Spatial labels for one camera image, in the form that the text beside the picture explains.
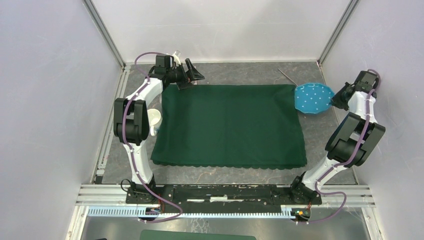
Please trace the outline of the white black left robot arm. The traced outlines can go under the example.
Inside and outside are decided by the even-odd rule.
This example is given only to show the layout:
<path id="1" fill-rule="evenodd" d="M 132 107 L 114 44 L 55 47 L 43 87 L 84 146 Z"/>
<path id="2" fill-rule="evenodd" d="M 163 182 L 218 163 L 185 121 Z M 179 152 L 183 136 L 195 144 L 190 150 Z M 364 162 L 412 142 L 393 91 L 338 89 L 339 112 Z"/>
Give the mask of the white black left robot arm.
<path id="1" fill-rule="evenodd" d="M 194 81 L 205 79 L 189 58 L 181 60 L 179 54 L 154 52 L 155 64 L 149 71 L 141 71 L 141 85 L 130 95 L 116 98 L 113 104 L 113 134 L 125 148 L 131 167 L 126 194 L 145 204 L 158 197 L 145 145 L 151 133 L 148 105 L 169 86 L 184 90 Z"/>

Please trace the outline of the blue polka dot plate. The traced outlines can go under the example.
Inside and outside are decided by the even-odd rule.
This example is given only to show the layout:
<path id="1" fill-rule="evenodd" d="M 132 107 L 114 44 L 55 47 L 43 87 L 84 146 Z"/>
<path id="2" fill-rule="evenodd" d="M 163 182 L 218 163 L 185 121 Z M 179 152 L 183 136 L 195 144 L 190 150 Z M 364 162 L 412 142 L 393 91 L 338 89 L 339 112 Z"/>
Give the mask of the blue polka dot plate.
<path id="1" fill-rule="evenodd" d="M 322 83 L 305 83 L 294 90 L 294 107 L 303 114 L 320 114 L 332 106 L 333 90 Z"/>

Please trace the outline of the dark green cloth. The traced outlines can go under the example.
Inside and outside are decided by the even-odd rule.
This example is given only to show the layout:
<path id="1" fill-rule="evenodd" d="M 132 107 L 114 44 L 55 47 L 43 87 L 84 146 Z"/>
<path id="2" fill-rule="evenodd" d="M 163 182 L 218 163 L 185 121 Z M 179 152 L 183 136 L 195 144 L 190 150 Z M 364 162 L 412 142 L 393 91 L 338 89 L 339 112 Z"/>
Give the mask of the dark green cloth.
<path id="1" fill-rule="evenodd" d="M 295 169 L 307 164 L 295 87 L 169 86 L 151 160 L 157 165 Z"/>

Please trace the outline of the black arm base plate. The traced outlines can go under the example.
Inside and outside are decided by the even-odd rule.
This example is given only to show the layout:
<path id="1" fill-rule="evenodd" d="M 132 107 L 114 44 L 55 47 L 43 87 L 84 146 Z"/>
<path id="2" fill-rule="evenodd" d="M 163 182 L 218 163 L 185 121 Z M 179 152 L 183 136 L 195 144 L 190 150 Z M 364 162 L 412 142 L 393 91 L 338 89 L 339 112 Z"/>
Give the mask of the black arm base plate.
<path id="1" fill-rule="evenodd" d="M 126 204 L 159 204 L 164 214 L 276 214 L 282 206 L 322 204 L 316 191 L 275 184 L 259 185 L 156 185 L 154 194 L 130 187 Z"/>

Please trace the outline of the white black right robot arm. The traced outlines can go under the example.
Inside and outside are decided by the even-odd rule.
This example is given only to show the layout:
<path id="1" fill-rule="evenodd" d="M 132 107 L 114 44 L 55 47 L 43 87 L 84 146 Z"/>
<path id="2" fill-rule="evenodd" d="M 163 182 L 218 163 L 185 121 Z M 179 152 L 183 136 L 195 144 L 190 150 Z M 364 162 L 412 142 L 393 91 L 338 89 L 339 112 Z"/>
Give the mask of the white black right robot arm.
<path id="1" fill-rule="evenodd" d="M 354 82 L 346 82 L 337 93 L 317 83 L 295 89 L 295 108 L 302 113 L 321 113 L 335 107 L 347 114 L 326 143 L 323 159 L 293 180 L 288 191 L 293 203 L 316 204 L 325 183 L 368 159 L 386 131 L 374 114 L 380 81 L 376 70 L 367 69 L 360 71 Z"/>

